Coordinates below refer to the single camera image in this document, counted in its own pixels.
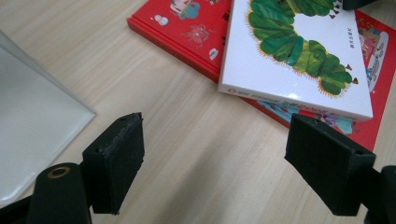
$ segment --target book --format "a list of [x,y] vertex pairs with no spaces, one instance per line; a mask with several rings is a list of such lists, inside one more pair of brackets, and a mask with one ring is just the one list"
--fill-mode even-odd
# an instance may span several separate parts
[[233,1],[219,91],[371,119],[354,11],[338,1],[304,1]]
[[[206,16],[211,18],[211,20],[201,21],[202,15],[198,15],[197,17],[195,17],[195,19],[184,18],[184,20],[180,19],[179,21],[180,18],[179,14],[177,14],[176,12],[174,12],[173,9],[171,9],[170,6],[171,1],[149,0],[145,5],[139,8],[136,11],[136,13],[134,13],[131,17],[126,19],[127,24],[132,30],[142,35],[150,42],[156,44],[161,49],[164,49],[165,51],[174,55],[182,62],[188,64],[189,66],[191,66],[198,72],[202,73],[206,77],[210,78],[211,80],[218,82],[220,68],[222,64],[222,60],[219,59],[220,56],[222,56],[222,52],[224,50],[224,43],[227,35],[227,26],[228,26],[230,10],[231,10],[231,0],[222,0],[222,1],[220,0],[220,1],[210,1],[210,2],[206,0],[205,1],[196,0],[195,2],[201,4],[201,9],[212,11],[211,14],[206,14]],[[166,25],[160,25],[159,23],[157,23],[155,19],[156,15],[161,15],[161,18],[166,18],[163,19],[163,21],[161,21],[162,23],[170,24],[170,22],[166,20],[169,20],[169,18],[171,18],[172,21],[177,22],[177,25],[165,29],[164,26]],[[360,15],[365,15],[365,14],[357,13],[356,14],[357,19],[359,18]],[[208,44],[209,42],[214,41],[210,43],[210,46],[214,46],[212,48],[215,48],[219,51],[218,57],[215,61],[208,59],[208,57],[206,56],[208,55],[208,53],[205,52],[202,48],[198,48],[201,51],[197,51],[197,49],[193,47],[193,44],[191,42],[185,42],[185,39],[184,40],[182,39],[183,37],[182,34],[185,33],[186,30],[187,31],[189,30],[190,25],[193,21],[195,21],[194,24],[203,24],[203,25],[206,25],[205,22],[213,23],[213,21],[216,21],[215,24],[218,27],[217,32],[212,34],[212,36],[210,36],[210,38],[208,38],[203,43],[204,45],[209,45]],[[379,21],[377,21],[376,24],[378,26],[378,29],[380,30],[384,29],[388,33],[391,33],[392,31],[391,28],[385,26]],[[394,54],[389,55],[388,61],[389,58],[392,59],[395,57],[396,56]],[[374,119],[371,119],[370,122],[366,121],[359,124],[351,121],[350,119],[345,119],[344,121],[337,121],[332,123],[327,121],[327,123],[331,124],[334,127],[334,129],[344,133],[354,141],[358,142],[359,144],[373,151],[376,135],[379,128],[379,123],[382,118],[385,102],[387,101],[386,96],[388,96],[392,75],[387,75],[387,77],[390,77],[388,78],[389,82],[384,81],[378,84],[378,86],[384,85],[384,90],[387,90],[387,93],[385,94],[385,98],[382,96],[375,98],[373,100],[373,101],[378,100],[383,102],[383,104],[381,104],[383,105],[382,107],[379,107],[377,109],[374,108],[374,113],[375,113]],[[292,112],[306,114],[308,116],[314,116],[314,114],[311,112],[293,109],[283,105],[279,106],[274,104],[268,104],[263,101],[257,101],[245,97],[240,97],[240,98],[246,101],[247,103],[249,103],[250,105],[253,105],[255,108],[259,109],[262,113],[276,120],[277,122],[279,122],[280,124],[284,125],[287,128],[289,128],[290,126],[290,118]],[[372,122],[374,122],[374,120],[379,120],[379,122],[376,123],[377,126],[372,126]]]
[[[128,26],[199,73],[219,83],[231,0],[149,0]],[[256,100],[241,97],[284,126],[289,123]]]
[[390,85],[394,76],[396,76],[396,64],[394,63],[396,59],[396,30],[359,10],[355,10],[355,14],[373,106],[372,119],[364,122],[353,122],[351,119],[321,116],[263,101],[259,101],[259,103],[278,114],[288,123],[290,123],[293,113],[320,119],[338,132],[347,135],[350,139],[373,151],[388,100]]

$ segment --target light wood surface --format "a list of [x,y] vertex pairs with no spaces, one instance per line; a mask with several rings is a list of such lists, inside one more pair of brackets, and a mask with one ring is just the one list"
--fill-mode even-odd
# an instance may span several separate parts
[[[363,206],[334,216],[283,159],[288,129],[128,28],[145,2],[0,0],[0,29],[97,113],[54,164],[80,163],[115,119],[143,113],[143,166],[120,215],[93,223],[362,223]],[[395,28],[395,9],[380,0],[363,11]],[[396,164],[394,82],[377,170]]]

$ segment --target caterpillar illustration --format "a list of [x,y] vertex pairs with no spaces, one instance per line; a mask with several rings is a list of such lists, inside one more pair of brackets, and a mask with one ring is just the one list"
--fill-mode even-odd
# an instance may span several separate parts
[[252,33],[265,55],[291,66],[300,74],[318,79],[330,96],[339,96],[352,82],[340,60],[316,40],[305,40],[294,31],[294,16],[327,16],[335,0],[251,0],[247,15]]

